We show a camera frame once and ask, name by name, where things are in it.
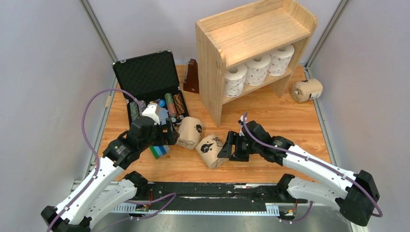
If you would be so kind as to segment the white floral paper roll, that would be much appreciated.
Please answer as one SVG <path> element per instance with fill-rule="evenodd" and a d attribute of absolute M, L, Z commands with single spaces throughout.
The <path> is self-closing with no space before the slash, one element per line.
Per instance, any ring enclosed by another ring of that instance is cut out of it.
<path fill-rule="evenodd" d="M 269 53 L 271 61 L 268 66 L 267 74 L 271 76 L 283 75 L 286 72 L 293 54 L 294 46 L 292 44 L 271 51 Z"/>
<path fill-rule="evenodd" d="M 264 54 L 246 61 L 245 66 L 247 73 L 245 76 L 245 84 L 248 86 L 261 85 L 266 78 L 270 62 L 271 57 L 269 54 Z"/>
<path fill-rule="evenodd" d="M 228 68 L 225 73 L 224 97 L 234 98 L 241 95 L 247 73 L 245 64 Z"/>

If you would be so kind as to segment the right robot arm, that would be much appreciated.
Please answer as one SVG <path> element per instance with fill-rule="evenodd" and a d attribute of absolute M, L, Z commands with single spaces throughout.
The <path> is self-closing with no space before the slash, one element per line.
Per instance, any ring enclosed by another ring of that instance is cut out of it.
<path fill-rule="evenodd" d="M 258 154 L 267 162 L 297 170 L 315 180 L 308 182 L 284 174 L 276 188 L 279 200 L 288 202 L 294 198 L 327 205 L 362 227 L 368 225 L 371 217 L 383 216 L 378 205 L 380 194 L 369 172 L 356 173 L 334 166 L 282 136 L 271 136 L 255 121 L 239 120 L 239 124 L 240 132 L 228 132 L 219 158 L 247 162 L 250 155 Z"/>

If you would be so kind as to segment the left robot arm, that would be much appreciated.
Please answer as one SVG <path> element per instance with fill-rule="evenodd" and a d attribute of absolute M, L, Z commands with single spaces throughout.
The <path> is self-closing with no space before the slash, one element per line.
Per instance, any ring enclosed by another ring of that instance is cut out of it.
<path fill-rule="evenodd" d="M 41 216 L 47 231 L 89 232 L 115 207 L 128 199 L 144 199 L 148 194 L 147 180 L 133 171 L 118 185 L 103 193 L 143 151 L 151 146 L 174 145 L 179 137 L 170 119 L 161 126 L 151 116 L 139 116 L 130 129 L 109 143 L 103 156 L 84 181 L 57 206 L 46 206 Z"/>

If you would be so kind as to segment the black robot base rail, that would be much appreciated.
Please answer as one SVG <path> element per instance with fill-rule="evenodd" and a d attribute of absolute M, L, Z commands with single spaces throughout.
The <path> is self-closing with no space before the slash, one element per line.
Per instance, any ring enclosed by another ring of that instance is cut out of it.
<path fill-rule="evenodd" d="M 149 182 L 132 201 L 148 203 L 150 212 L 223 216 L 281 216 L 307 203 L 275 184 L 199 182 Z"/>

